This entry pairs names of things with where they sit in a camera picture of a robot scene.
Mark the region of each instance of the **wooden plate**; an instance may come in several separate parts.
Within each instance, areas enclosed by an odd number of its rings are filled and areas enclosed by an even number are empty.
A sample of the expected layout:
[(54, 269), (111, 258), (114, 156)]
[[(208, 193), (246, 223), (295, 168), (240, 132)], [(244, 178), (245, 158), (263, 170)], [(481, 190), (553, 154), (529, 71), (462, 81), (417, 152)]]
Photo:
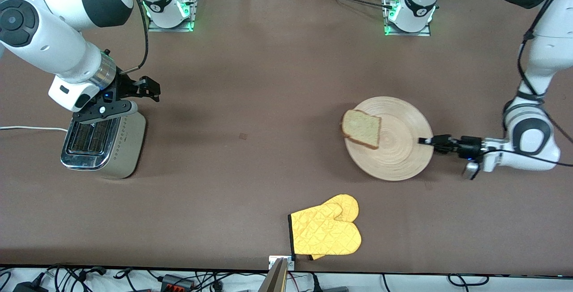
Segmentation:
[(355, 109), (381, 118), (377, 150), (344, 139), (360, 169), (376, 178), (398, 181), (417, 175), (430, 163), (434, 148), (418, 144), (418, 137), (432, 137), (432, 129), (412, 104), (381, 96), (367, 99)]

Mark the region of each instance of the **tabletop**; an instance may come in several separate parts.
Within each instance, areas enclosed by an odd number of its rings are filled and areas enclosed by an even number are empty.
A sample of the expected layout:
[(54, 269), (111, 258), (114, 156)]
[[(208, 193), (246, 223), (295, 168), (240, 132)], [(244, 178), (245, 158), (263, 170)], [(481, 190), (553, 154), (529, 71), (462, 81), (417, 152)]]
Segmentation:
[[(131, 73), (162, 94), (136, 100), (148, 124), (130, 178), (65, 169), (63, 132), (0, 133), (0, 263), (265, 269), (290, 253), (289, 213), (347, 193), (361, 247), (300, 258), (297, 270), (573, 274), (568, 168), (499, 167), (469, 181), (463, 160), (435, 155), (418, 176), (387, 182), (348, 155), (340, 118), (374, 96), (410, 102), (434, 134), (501, 136), (535, 10), (438, 4), (431, 37), (395, 37), (380, 8), (346, 0), (200, 0), (195, 31), (150, 33), (149, 59)], [(139, 19), (84, 36), (126, 69), (143, 55)], [(564, 129), (571, 74), (547, 96)], [(0, 124), (66, 128), (52, 78), (6, 51)]]

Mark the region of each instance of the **bread slice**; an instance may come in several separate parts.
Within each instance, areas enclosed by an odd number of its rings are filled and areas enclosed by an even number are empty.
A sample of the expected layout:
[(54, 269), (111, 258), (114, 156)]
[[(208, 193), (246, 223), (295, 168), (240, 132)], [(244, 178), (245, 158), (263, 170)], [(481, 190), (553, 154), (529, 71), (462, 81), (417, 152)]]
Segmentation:
[(360, 110), (349, 110), (342, 117), (344, 137), (376, 150), (380, 145), (381, 118)]

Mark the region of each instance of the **yellow oven mitt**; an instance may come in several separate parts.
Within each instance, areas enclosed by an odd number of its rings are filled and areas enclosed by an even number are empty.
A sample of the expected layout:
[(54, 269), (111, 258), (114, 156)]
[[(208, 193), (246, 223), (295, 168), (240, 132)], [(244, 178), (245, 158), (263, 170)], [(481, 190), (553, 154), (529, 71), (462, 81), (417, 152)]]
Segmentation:
[(357, 216), (358, 202), (348, 194), (292, 213), (288, 219), (293, 257), (303, 254), (318, 259), (354, 253), (362, 243), (360, 232), (352, 223)]

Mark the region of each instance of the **metal bracket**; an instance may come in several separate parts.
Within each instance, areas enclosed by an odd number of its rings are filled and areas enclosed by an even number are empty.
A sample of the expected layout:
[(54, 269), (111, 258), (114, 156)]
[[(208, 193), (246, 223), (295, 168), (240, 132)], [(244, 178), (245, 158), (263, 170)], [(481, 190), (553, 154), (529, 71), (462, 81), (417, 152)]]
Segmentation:
[(426, 26), (418, 32), (406, 32), (397, 27), (389, 17), (393, 17), (399, 11), (401, 5), (400, 0), (382, 0), (383, 5), (390, 5), (392, 9), (382, 8), (382, 16), (384, 18), (384, 35), (413, 35), (418, 37), (430, 37), (430, 25)]
[(287, 256), (277, 256), (277, 255), (270, 255), (269, 256), (269, 270), (271, 267), (273, 267), (274, 262), (277, 261), (277, 259), (280, 258), (285, 258), (288, 260), (288, 271), (294, 271), (295, 270), (295, 261), (292, 260), (292, 257), (287, 257)]
[(195, 27), (195, 15), (197, 14), (197, 0), (183, 0), (181, 3), (181, 12), (189, 14), (188, 18), (183, 20), (179, 25), (169, 29), (159, 27), (152, 20), (149, 22), (150, 32), (191, 32)]

